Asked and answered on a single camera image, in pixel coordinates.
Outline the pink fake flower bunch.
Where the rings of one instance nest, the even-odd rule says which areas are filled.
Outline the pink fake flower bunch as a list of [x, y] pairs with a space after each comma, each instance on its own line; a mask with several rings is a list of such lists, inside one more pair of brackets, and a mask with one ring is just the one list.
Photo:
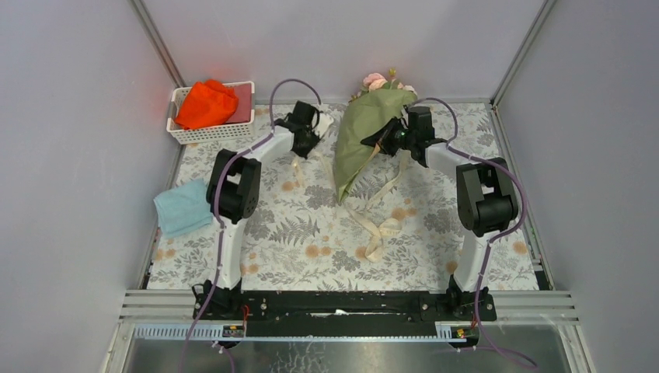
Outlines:
[[379, 89], [398, 89], [412, 92], [415, 96], [418, 96], [417, 91], [411, 85], [404, 85], [397, 75], [397, 70], [395, 68], [390, 68], [386, 75], [383, 75], [379, 72], [373, 72], [366, 75], [362, 79], [361, 87], [359, 91], [352, 95], [350, 102], [355, 101], [356, 99], [362, 97], [363, 95], [373, 92]]

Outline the cream ribbon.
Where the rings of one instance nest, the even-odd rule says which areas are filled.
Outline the cream ribbon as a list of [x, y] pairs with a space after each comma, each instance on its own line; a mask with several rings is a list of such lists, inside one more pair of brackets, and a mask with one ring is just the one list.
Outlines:
[[[320, 161], [327, 179], [334, 183], [333, 167], [330, 165], [329, 159], [318, 151], [312, 151], [311, 156]], [[393, 188], [399, 183], [399, 179], [404, 174], [410, 160], [410, 155], [406, 152], [399, 157], [398, 173], [368, 200], [364, 206], [364, 212], [367, 212], [367, 210], [370, 210], [372, 207], [379, 204], [385, 195], [393, 190]], [[291, 162], [291, 167], [296, 180], [302, 187], [304, 186], [305, 176], [301, 167], [301, 162], [302, 157], [295, 155]], [[349, 204], [344, 204], [343, 209], [371, 235], [370, 241], [364, 250], [364, 257], [372, 263], [381, 261], [385, 253], [384, 239], [398, 235], [402, 230], [403, 223], [396, 218], [387, 218], [380, 225], [376, 225], [368, 217], [355, 211]]]

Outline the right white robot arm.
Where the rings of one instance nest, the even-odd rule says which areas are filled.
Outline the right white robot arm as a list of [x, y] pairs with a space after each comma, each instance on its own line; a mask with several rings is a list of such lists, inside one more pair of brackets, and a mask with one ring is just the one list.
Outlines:
[[446, 298], [445, 308], [453, 319], [464, 320], [476, 310], [476, 299], [471, 293], [485, 287], [490, 240], [507, 231], [518, 216], [513, 179], [503, 158], [481, 159], [436, 137], [429, 107], [407, 107], [406, 113], [406, 119], [392, 118], [381, 130], [362, 139], [361, 144], [378, 147], [387, 155], [407, 150], [421, 166], [455, 180], [464, 241], [462, 257], [452, 275], [459, 291]]

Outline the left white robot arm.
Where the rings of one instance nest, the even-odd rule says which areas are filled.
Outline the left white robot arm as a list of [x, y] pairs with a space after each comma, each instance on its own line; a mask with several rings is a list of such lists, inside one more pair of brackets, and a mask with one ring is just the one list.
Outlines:
[[245, 149], [217, 154], [207, 188], [207, 202], [219, 224], [216, 270], [210, 277], [216, 287], [232, 290], [241, 281], [242, 237], [259, 203], [262, 166], [286, 154], [306, 159], [333, 122], [328, 113], [298, 101]]

